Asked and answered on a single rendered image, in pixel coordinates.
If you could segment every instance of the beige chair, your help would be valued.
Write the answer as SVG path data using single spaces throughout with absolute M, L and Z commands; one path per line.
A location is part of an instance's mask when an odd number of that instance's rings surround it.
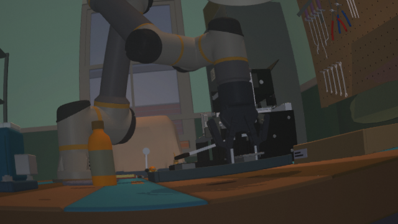
M 113 146 L 113 157 L 116 172 L 145 170 L 145 155 L 142 150 L 147 147 L 148 167 L 156 169 L 169 168 L 174 163 L 174 153 L 182 153 L 177 128 L 167 116 L 150 116 L 137 118 L 136 130 L 132 138 Z

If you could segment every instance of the orange bottle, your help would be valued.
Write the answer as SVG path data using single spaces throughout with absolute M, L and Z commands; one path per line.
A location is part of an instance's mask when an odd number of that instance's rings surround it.
M 118 184 L 114 168 L 111 138 L 104 132 L 104 121 L 91 122 L 93 134 L 88 138 L 88 157 L 94 186 Z

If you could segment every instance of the bottle cap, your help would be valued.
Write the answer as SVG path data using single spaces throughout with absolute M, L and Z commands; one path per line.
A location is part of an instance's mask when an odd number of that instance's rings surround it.
M 91 122 L 91 128 L 94 129 L 104 129 L 104 121 L 93 121 Z

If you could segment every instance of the black pole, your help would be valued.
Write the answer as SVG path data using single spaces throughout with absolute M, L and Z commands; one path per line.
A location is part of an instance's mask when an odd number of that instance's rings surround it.
M 2 121 L 3 123 L 7 122 L 7 83 L 8 83 L 8 58 L 10 54 L 6 53 L 6 58 L 4 60 L 4 88 L 2 90 L 2 98 L 4 100 L 4 104 L 2 106 Z

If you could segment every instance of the window frame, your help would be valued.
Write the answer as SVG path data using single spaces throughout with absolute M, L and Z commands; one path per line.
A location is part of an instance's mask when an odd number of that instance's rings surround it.
M 153 6 L 170 6 L 170 16 L 172 20 L 172 33 L 185 35 L 183 28 L 181 0 L 154 0 Z M 90 28 L 91 14 L 95 13 L 83 0 L 81 8 L 81 28 L 80 28 L 80 59 L 79 59 L 79 91 L 80 100 L 90 100 L 90 70 L 103 68 L 103 64 L 90 65 Z M 130 61 L 130 74 L 132 66 L 140 64 Z M 134 85 L 131 75 L 131 98 L 132 108 L 135 110 Z M 177 72 L 178 92 L 180 95 L 181 114 L 167 115 L 172 121 L 182 120 L 183 134 L 179 134 L 180 141 L 189 141 L 189 148 L 183 148 L 183 152 L 196 150 L 195 140 L 195 118 L 200 118 L 200 113 L 193 112 L 192 91 L 190 74 Z

